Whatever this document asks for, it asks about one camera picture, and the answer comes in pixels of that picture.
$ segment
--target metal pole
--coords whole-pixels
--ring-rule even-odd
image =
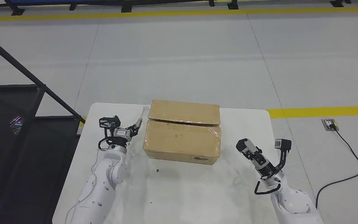
[[[56,95],[50,88],[48,88],[43,82],[41,82],[34,74],[27,70],[20,62],[18,62],[13,56],[11,56],[5,49],[0,46],[0,55],[12,64],[17,70],[29,78],[40,88],[44,88],[45,92],[50,95],[54,100],[56,100],[61,106],[73,114],[77,119],[79,119],[83,124],[86,122],[83,117],[81,117],[76,111],[74,111],[65,101],[63,101],[58,95]]]
[[[5,3],[12,10],[11,16],[21,16],[25,10],[23,8],[22,9],[18,8],[17,5],[11,2],[11,0],[5,0]]]

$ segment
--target concrete floor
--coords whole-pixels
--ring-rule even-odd
[[[307,108],[358,102],[358,15],[178,16],[0,22],[0,44],[80,114],[94,102],[152,99],[224,108]],[[0,59],[0,84],[30,83]],[[38,115],[67,115],[50,97]],[[358,148],[356,116],[334,117]],[[314,200],[358,162],[321,118],[273,119],[293,139],[284,171]],[[324,190],[326,224],[358,220],[358,179]]]

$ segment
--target yellow floor line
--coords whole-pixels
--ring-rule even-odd
[[[325,116],[357,116],[358,106],[337,106],[331,108],[286,108],[268,109],[271,119],[312,118]]]
[[[358,7],[344,8],[277,8],[255,10],[193,10],[193,11],[157,11],[157,12],[131,12],[131,13],[92,13],[92,14],[67,14],[67,15],[22,15],[0,16],[0,21],[23,20],[75,20],[89,18],[129,18],[152,16],[207,16],[207,15],[238,15],[238,14],[294,14],[294,13],[358,13]]]

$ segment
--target wall outlet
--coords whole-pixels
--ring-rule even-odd
[[[331,125],[331,124],[334,124],[334,125],[336,126],[336,129],[339,130],[339,129],[338,129],[338,126],[337,126],[337,123],[336,123],[336,121],[335,121],[334,119],[331,119],[331,118],[321,119],[321,121],[322,121],[322,124],[323,124],[325,130],[327,130],[327,131],[334,131],[333,128],[330,128],[330,127],[329,127],[329,125]]]

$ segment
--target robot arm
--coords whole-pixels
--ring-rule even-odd
[[[291,141],[277,139],[275,148],[281,151],[280,162],[277,166],[273,166],[262,154],[262,150],[255,147],[249,139],[241,139],[236,145],[236,149],[251,160],[261,175],[254,193],[271,194],[271,202],[280,224],[323,224],[320,214],[307,193],[289,187],[287,178],[281,171],[286,163],[287,153],[291,149]],[[258,192],[260,182],[264,183],[268,191]]]
[[[105,151],[105,155],[92,171],[77,199],[72,224],[102,224],[107,218],[116,197],[116,186],[125,178],[127,145],[138,134],[145,110],[147,108],[143,109],[138,121],[127,128],[120,126],[118,116],[100,119],[105,137],[99,141],[98,149]],[[104,142],[108,144],[107,148],[101,147]]]

